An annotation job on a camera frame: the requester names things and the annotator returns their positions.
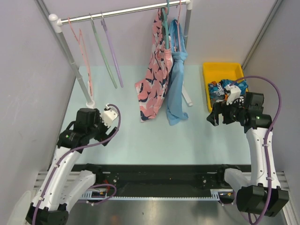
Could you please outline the purple plastic hanger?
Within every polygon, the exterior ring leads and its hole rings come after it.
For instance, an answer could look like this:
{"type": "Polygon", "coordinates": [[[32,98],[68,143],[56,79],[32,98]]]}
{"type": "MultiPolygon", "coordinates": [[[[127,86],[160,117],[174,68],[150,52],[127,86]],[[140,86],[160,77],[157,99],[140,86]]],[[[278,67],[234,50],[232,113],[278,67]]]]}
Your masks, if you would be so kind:
{"type": "Polygon", "coordinates": [[[116,55],[115,55],[115,50],[114,50],[114,47],[113,47],[113,43],[112,43],[110,33],[109,33],[107,25],[105,23],[104,17],[102,17],[101,24],[102,24],[103,29],[104,29],[105,34],[106,34],[106,38],[107,38],[108,45],[109,45],[109,48],[110,48],[110,51],[111,51],[112,59],[113,59],[114,66],[115,66],[115,69],[116,69],[116,73],[117,73],[117,76],[118,76],[118,79],[119,79],[119,82],[120,82],[120,86],[123,88],[124,87],[123,80],[122,80],[122,77],[121,77],[121,74],[120,74],[120,69],[119,69],[119,65],[118,65],[118,62],[117,62],[116,55]]]}

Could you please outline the blue leaf print shorts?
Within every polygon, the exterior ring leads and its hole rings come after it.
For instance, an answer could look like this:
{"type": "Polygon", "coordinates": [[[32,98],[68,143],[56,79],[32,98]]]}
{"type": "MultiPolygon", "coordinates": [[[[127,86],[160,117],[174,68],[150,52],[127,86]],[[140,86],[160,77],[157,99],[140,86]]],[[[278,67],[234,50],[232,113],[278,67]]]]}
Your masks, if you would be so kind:
{"type": "MultiPolygon", "coordinates": [[[[231,84],[233,82],[233,80],[229,80],[229,79],[222,79],[220,81],[220,84],[222,86],[223,89],[225,89],[225,87],[229,84],[231,84]]],[[[241,94],[244,95],[246,93],[246,91],[248,90],[248,83],[246,80],[242,80],[239,82],[235,82],[234,83],[235,86],[239,87],[239,89],[241,90],[241,94]]]]}

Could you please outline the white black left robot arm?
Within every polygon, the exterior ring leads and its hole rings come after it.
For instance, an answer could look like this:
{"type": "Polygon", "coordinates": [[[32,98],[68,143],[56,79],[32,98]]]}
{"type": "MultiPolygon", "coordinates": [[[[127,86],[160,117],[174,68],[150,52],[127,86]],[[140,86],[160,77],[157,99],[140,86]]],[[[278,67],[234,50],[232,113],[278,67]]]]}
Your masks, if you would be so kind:
{"type": "Polygon", "coordinates": [[[26,221],[31,225],[64,225],[75,203],[88,189],[103,188],[116,190],[113,184],[105,182],[99,167],[88,164],[77,178],[66,186],[67,179],[84,149],[106,146],[120,127],[111,127],[115,120],[121,120],[119,108],[107,104],[103,112],[98,109],[81,108],[76,119],[59,135],[56,151],[48,173],[33,198],[26,221]]]}

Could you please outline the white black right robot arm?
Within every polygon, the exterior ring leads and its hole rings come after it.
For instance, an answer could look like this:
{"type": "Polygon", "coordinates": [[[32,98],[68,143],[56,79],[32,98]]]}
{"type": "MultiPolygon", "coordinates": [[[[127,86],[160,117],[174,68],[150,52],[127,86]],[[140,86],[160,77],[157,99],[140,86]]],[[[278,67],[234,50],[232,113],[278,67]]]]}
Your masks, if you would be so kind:
{"type": "Polygon", "coordinates": [[[213,105],[207,121],[219,125],[219,115],[224,124],[239,122],[244,128],[251,157],[251,178],[242,171],[226,168],[216,176],[221,188],[231,188],[236,193],[237,208],[241,212],[274,217],[288,203],[289,194],[281,188],[272,154],[272,118],[263,113],[264,95],[247,92],[243,98],[228,104],[213,105]]]}

